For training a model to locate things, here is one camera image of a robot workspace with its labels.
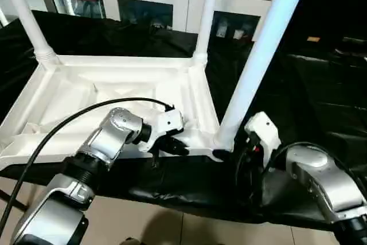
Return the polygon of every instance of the black tablecloth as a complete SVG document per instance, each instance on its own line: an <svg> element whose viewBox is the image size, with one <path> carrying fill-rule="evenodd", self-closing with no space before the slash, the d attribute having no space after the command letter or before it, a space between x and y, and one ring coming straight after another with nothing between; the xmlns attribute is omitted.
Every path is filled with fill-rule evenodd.
<svg viewBox="0 0 367 245"><path fill-rule="evenodd" d="M46 39L61 55L190 57L196 35L111 20L34 12ZM0 29L0 119L6 115L37 63L19 21ZM221 120L252 44L213 38L206 68ZM307 140L326 146L367 183L367 65L364 59L300 49L277 53L247 118L265 111L284 143ZM22 166L0 176L17 178ZM36 164L27 181L47 184L60 164ZM103 196L159 204L200 216L328 229L305 189L285 172L265 179L263 198L252 208L237 198L233 166L206 157L118 160L99 190ZM250 186L241 189L249 190Z"/></svg>

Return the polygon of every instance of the floor tile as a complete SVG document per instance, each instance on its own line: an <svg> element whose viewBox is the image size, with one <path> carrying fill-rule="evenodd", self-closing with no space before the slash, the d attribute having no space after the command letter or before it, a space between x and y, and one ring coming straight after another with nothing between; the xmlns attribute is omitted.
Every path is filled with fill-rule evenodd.
<svg viewBox="0 0 367 245"><path fill-rule="evenodd" d="M86 213L83 245L119 245L137 238L147 245L179 245L182 213L133 201L96 197Z"/></svg>
<svg viewBox="0 0 367 245"><path fill-rule="evenodd" d="M295 245L339 245L332 232L292 227Z"/></svg>
<svg viewBox="0 0 367 245"><path fill-rule="evenodd" d="M0 189L6 192L7 194L11 194L15 186L15 180L7 179L0 177ZM27 204L31 195L31 191L33 189L33 185L30 183L24 183L19 192L17 199L23 204ZM2 215L6 206L6 202L0 200L0 215ZM19 219L23 213L16 208L10 213L9 219L7 221L3 236L0 240L0 244L10 244L11 235L13 234L15 225L17 225Z"/></svg>
<svg viewBox="0 0 367 245"><path fill-rule="evenodd" d="M294 245L291 228L244 224L184 215L182 245Z"/></svg>

